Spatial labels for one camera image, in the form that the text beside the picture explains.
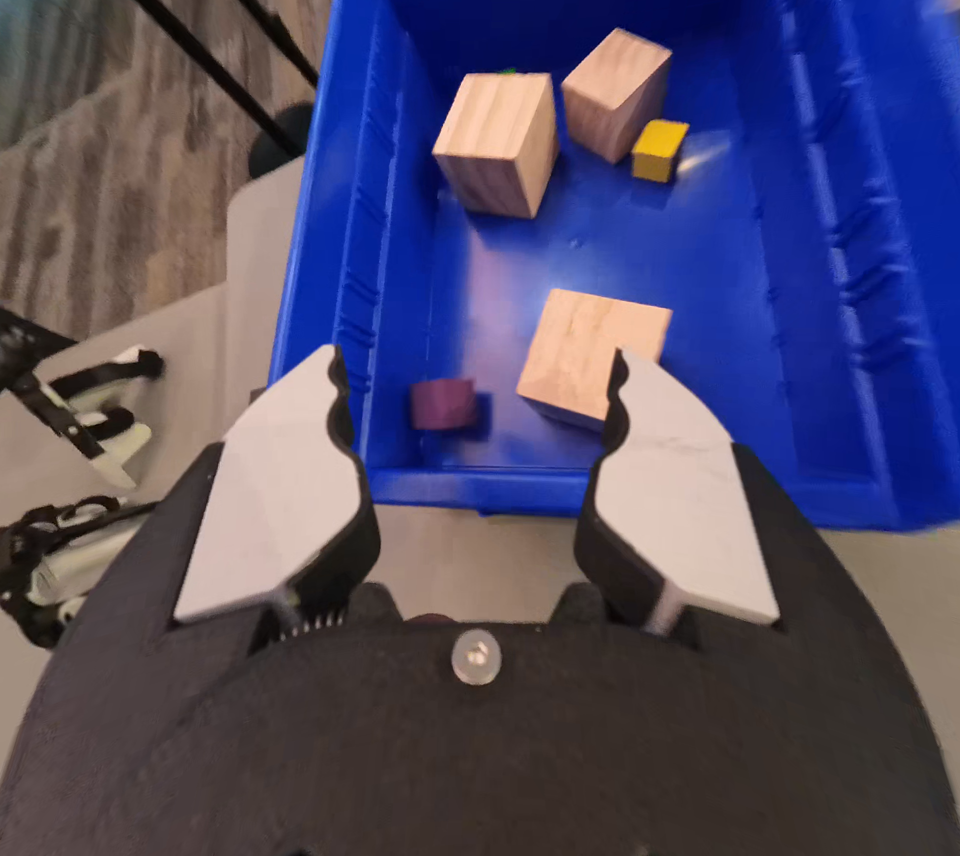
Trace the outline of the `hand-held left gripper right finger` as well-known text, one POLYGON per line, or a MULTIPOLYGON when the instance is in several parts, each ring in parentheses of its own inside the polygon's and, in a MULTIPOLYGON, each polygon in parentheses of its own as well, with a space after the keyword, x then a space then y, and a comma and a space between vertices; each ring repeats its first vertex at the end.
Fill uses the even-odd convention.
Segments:
POLYGON ((691 608, 753 625, 781 618, 734 442, 658 363, 613 356, 602 455, 574 558, 614 615, 668 636, 691 608))

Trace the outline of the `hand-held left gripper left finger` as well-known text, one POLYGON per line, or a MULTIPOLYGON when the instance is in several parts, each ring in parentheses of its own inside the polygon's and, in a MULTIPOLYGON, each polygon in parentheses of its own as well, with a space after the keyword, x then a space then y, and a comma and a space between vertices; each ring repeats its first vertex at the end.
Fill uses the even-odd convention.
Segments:
POLYGON ((227 431, 175 622, 255 606, 281 626, 346 620, 380 552, 349 387, 341 347, 320 346, 227 431))

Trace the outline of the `large wooden cube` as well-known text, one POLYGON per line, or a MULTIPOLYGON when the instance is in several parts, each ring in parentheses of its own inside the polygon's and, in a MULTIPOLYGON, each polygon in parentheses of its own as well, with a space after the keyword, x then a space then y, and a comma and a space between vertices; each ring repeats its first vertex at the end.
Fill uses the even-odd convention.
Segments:
POLYGON ((560 151, 550 74, 466 74, 439 132, 433 156, 466 211, 534 219, 560 151))
POLYGON ((570 140, 618 164, 662 114, 673 51, 616 28, 561 83, 570 140))
POLYGON ((547 418, 599 430, 616 352, 658 362, 672 316, 664 307, 554 288, 515 391, 547 418))

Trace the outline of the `small purple cube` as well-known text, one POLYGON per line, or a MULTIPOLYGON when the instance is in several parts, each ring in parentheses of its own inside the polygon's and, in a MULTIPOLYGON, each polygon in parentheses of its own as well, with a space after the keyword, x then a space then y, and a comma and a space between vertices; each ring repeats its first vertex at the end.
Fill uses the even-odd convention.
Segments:
POLYGON ((410 419, 420 432, 450 432, 473 427, 478 417, 472 378, 438 378, 409 387, 410 419))

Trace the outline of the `blue plastic bin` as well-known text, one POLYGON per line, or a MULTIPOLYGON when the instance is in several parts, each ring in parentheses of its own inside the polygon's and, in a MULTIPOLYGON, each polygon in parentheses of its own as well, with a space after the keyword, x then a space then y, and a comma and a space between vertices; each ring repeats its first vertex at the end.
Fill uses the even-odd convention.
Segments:
POLYGON ((958 34, 945 0, 333 0, 269 381, 342 347, 379 503, 577 515, 599 436, 517 394, 549 292, 670 309, 661 363, 815 525, 958 520, 958 34), (574 145, 533 220, 431 153, 465 74, 673 51, 671 185, 574 145), (411 384, 472 378, 473 427, 411 384))

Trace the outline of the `small yellow cube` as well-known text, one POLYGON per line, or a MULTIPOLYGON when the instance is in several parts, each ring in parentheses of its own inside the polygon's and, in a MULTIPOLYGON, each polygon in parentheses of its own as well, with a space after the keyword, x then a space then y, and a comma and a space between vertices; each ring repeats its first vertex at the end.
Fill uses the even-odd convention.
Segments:
POLYGON ((655 118, 642 130, 630 152, 631 175, 635 179, 670 184, 676 175, 690 124, 655 118))

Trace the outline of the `black flat panel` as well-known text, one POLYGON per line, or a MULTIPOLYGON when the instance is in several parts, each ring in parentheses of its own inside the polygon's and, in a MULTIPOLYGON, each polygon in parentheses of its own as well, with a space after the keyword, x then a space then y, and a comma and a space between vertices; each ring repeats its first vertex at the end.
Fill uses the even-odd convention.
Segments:
POLYGON ((10 391, 19 378, 33 372, 44 359, 76 345, 76 340, 1 305, 1 393, 10 391))

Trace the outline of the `black pole with round base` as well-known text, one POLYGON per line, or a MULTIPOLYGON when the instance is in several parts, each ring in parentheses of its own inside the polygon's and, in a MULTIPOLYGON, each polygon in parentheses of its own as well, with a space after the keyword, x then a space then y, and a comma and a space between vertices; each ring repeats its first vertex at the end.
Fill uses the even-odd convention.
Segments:
POLYGON ((297 102, 270 115, 162 0, 132 1, 257 126, 258 135, 247 156, 250 179, 262 178, 306 154, 311 102, 297 102))

